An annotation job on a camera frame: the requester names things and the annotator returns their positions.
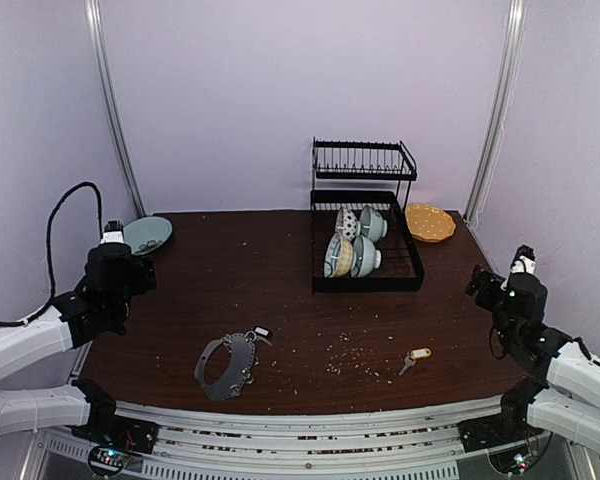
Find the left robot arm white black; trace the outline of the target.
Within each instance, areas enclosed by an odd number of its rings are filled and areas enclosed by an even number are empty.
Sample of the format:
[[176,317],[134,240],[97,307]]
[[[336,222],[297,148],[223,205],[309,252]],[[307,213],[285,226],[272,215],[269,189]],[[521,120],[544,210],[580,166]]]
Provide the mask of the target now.
[[[150,257],[133,255],[126,244],[93,248],[74,289],[52,296],[29,318],[0,322],[0,384],[49,357],[78,350],[103,333],[126,334],[133,298],[156,286]],[[91,380],[0,389],[0,436],[68,426],[96,443],[131,443],[132,423],[116,410],[115,399]]]

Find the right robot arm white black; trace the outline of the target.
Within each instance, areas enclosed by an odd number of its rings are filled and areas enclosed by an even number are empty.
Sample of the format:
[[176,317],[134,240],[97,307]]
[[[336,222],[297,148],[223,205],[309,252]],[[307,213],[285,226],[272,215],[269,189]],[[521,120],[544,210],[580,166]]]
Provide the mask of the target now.
[[477,265],[466,286],[491,315],[496,359],[511,358],[526,376],[502,395],[499,413],[460,424],[463,445],[479,449],[548,431],[600,457],[600,357],[582,338],[544,323],[548,290],[535,268],[533,249],[522,245],[507,276]]

